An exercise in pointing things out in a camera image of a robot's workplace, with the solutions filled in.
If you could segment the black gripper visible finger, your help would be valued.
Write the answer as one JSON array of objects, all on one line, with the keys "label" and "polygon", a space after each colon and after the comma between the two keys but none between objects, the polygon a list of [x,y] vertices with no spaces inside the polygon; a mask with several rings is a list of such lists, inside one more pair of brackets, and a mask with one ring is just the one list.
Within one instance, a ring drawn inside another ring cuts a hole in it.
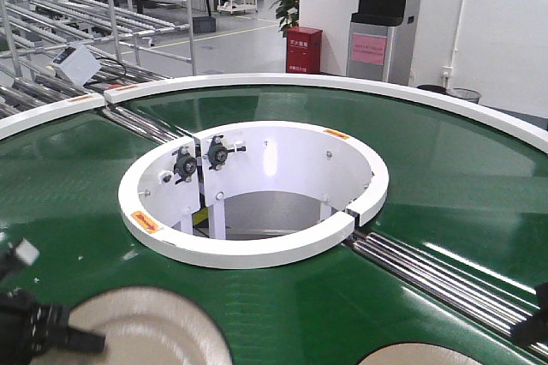
[{"label": "black gripper visible finger", "polygon": [[539,284],[534,289],[539,311],[510,330],[510,341],[520,347],[547,342],[547,283]]}]

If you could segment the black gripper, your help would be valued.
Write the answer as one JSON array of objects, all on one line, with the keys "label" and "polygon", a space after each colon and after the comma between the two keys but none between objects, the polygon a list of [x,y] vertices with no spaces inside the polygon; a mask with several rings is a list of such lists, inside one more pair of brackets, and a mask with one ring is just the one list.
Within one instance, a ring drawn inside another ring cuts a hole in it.
[{"label": "black gripper", "polygon": [[[11,242],[1,253],[1,280],[31,266],[39,251],[27,239]],[[67,327],[70,309],[43,304],[27,290],[1,293],[1,363],[28,364],[35,356],[63,341],[65,350],[86,354],[104,352],[104,334]]]}]

